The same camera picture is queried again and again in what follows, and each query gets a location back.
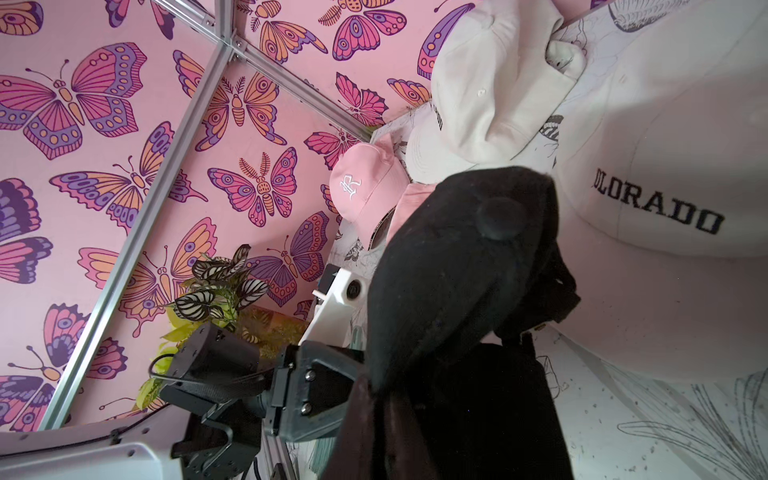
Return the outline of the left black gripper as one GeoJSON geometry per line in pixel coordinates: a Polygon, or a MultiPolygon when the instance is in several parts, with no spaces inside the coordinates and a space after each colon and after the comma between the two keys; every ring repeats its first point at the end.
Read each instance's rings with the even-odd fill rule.
{"type": "Polygon", "coordinates": [[[363,367],[361,350],[316,341],[287,346],[269,389],[267,433],[291,443],[336,436],[363,367]]]}

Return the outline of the plain black cap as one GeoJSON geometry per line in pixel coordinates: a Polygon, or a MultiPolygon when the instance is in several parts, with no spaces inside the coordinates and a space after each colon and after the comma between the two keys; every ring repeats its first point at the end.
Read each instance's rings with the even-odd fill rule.
{"type": "Polygon", "coordinates": [[[387,244],[370,285],[365,367],[326,479],[569,479],[531,330],[576,283],[552,177],[525,167],[440,182],[387,244]]]}

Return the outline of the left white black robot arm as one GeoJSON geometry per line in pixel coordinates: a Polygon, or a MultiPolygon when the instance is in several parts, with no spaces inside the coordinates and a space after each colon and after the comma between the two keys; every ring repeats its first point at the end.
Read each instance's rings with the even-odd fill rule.
{"type": "Polygon", "coordinates": [[[206,327],[171,365],[155,412],[1,437],[5,479],[305,479],[304,450],[340,427],[363,360],[306,341],[258,350],[206,327]]]}

